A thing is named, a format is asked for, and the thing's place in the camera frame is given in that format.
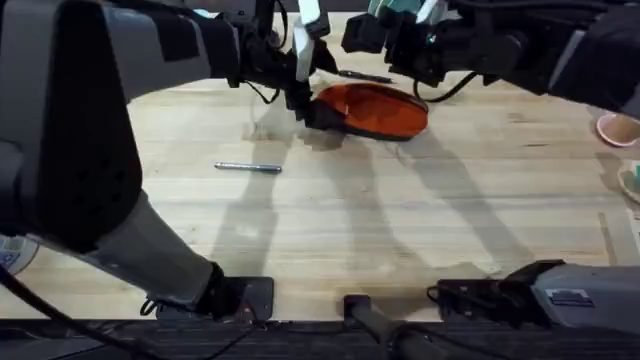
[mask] black cable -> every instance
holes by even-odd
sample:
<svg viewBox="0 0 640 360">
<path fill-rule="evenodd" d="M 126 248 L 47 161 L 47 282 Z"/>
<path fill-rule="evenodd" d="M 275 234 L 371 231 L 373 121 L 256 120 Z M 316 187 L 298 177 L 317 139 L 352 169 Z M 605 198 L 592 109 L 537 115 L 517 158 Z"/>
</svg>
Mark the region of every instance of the black cable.
<svg viewBox="0 0 640 360">
<path fill-rule="evenodd" d="M 255 85 L 253 85 L 252 83 L 250 83 L 248 81 L 245 81 L 245 83 L 247 83 L 247 85 L 249 85 L 249 87 L 251 87 L 251 89 L 253 89 L 253 91 L 255 91 L 260 96 L 262 101 L 264 101 L 264 103 L 267 104 L 267 105 L 273 104 L 273 102 L 276 101 L 276 99 L 280 95 L 280 89 L 276 89 L 276 92 L 273 93 L 273 96 L 271 97 L 271 99 L 267 99 L 266 96 L 262 95 L 260 90 L 258 90 L 258 88 L 256 88 Z"/>
<path fill-rule="evenodd" d="M 404 323 L 400 326 L 398 326 L 397 328 L 394 329 L 394 332 L 392 333 L 392 335 L 389 337 L 389 342 L 387 343 L 387 349 L 390 349 L 390 352 L 392 352 L 391 355 L 394 355 L 393 352 L 396 351 L 397 349 L 397 341 L 399 339 L 402 338 L 402 333 L 403 332 L 414 332 L 414 333 L 418 333 L 418 334 L 422 334 L 422 335 L 427 335 L 433 338 L 437 338 L 440 339 L 444 342 L 448 342 L 450 344 L 453 344 L 459 348 L 471 351 L 471 352 L 475 352 L 478 354 L 482 354 L 484 356 L 488 356 L 488 357 L 492 357 L 492 358 L 496 358 L 496 359 L 502 359 L 502 360 L 515 360 L 515 358 L 512 358 L 510 356 L 504 355 L 504 354 L 500 354 L 497 352 L 494 352 L 492 350 L 489 350 L 487 348 L 484 348 L 482 346 L 476 346 L 476 345 L 471 345 L 471 344 L 467 344 L 465 342 L 462 341 L 458 341 L 456 339 L 453 339 L 447 335 L 444 334 L 440 334 L 438 332 L 435 332 L 433 330 L 430 330 L 422 325 L 418 325 L 418 324 L 411 324 L 411 323 Z"/>
<path fill-rule="evenodd" d="M 147 299 L 140 307 L 140 316 L 149 316 L 153 310 L 158 308 L 158 303 L 154 300 Z"/>
<path fill-rule="evenodd" d="M 438 286 L 429 286 L 427 288 L 427 297 L 429 298 L 429 300 L 433 301 L 434 304 L 438 304 L 438 296 L 437 295 L 433 295 L 433 291 L 434 290 L 438 290 Z"/>
<path fill-rule="evenodd" d="M 479 10 L 523 10 L 523 9 L 577 9 L 606 12 L 608 5 L 588 0 L 513 0 L 504 2 L 479 2 L 474 0 L 449 0 L 450 4 Z"/>
<path fill-rule="evenodd" d="M 227 351 L 229 351 L 229 349 L 231 349 L 232 347 L 234 347 L 237 343 L 239 343 L 240 341 L 242 341 L 242 339 L 246 338 L 247 336 L 251 335 L 254 331 L 256 331 L 258 329 L 258 327 L 256 326 L 251 326 L 251 328 L 249 328 L 249 330 L 245 331 L 244 333 L 240 334 L 240 336 L 238 336 L 237 338 L 231 340 L 227 345 L 223 346 L 220 350 L 216 351 L 215 353 L 200 358 L 198 360 L 213 360 L 216 359 L 218 357 L 220 357 L 222 354 L 226 353 Z"/>
<path fill-rule="evenodd" d="M 278 45 L 276 49 L 280 50 L 284 48 L 287 43 L 287 34 L 289 33 L 289 17 L 287 16 L 287 9 L 285 9 L 282 4 L 282 0 L 276 0 L 278 3 L 278 7 L 280 7 L 280 15 L 282 15 L 282 25 L 284 27 L 284 37 L 282 38 L 282 43 Z"/>
<path fill-rule="evenodd" d="M 451 88 L 451 90 L 447 91 L 446 93 L 444 93 L 443 95 L 440 95 L 436 98 L 433 99 L 423 99 L 420 97 L 420 94 L 418 93 L 418 84 L 420 83 L 418 81 L 418 79 L 414 79 L 413 80 L 413 95 L 424 101 L 427 103 L 439 103 L 439 102 L 443 102 L 445 100 L 450 99 L 452 96 L 456 95 L 458 92 L 460 92 L 460 90 L 462 90 L 462 88 L 464 88 L 465 86 L 467 86 L 467 84 L 469 82 L 471 82 L 471 80 L 473 80 L 476 76 L 478 76 L 479 74 L 477 72 L 471 72 L 469 74 L 467 74 L 467 76 L 465 76 L 462 80 L 460 80 L 460 82 L 458 82 L 453 88 Z"/>
<path fill-rule="evenodd" d="M 47 360 L 64 360 L 64 359 L 68 359 L 68 358 L 70 358 L 72 356 L 77 356 L 77 355 L 90 353 L 92 351 L 96 351 L 98 349 L 102 349 L 102 348 L 104 348 L 106 346 L 107 345 L 105 345 L 105 344 L 100 344 L 100 345 L 96 345 L 96 346 L 88 348 L 88 349 L 82 349 L 82 350 L 74 351 L 74 352 L 72 352 L 70 354 L 64 354 L 64 355 L 56 356 L 54 358 L 47 359 Z"/>
<path fill-rule="evenodd" d="M 57 321 L 69 329 L 77 332 L 78 334 L 90 337 L 94 340 L 100 341 L 105 345 L 110 345 L 120 350 L 124 350 L 133 355 L 144 356 L 152 360 L 166 360 L 152 352 L 141 347 L 129 344 L 114 337 L 105 335 L 99 331 L 93 330 L 88 326 L 73 320 L 68 315 L 62 313 L 51 304 L 43 300 L 34 292 L 24 286 L 18 279 L 11 275 L 4 267 L 0 266 L 0 283 L 4 285 L 12 294 L 19 297 L 22 301 L 29 306 L 43 313 L 53 321 Z"/>
</svg>

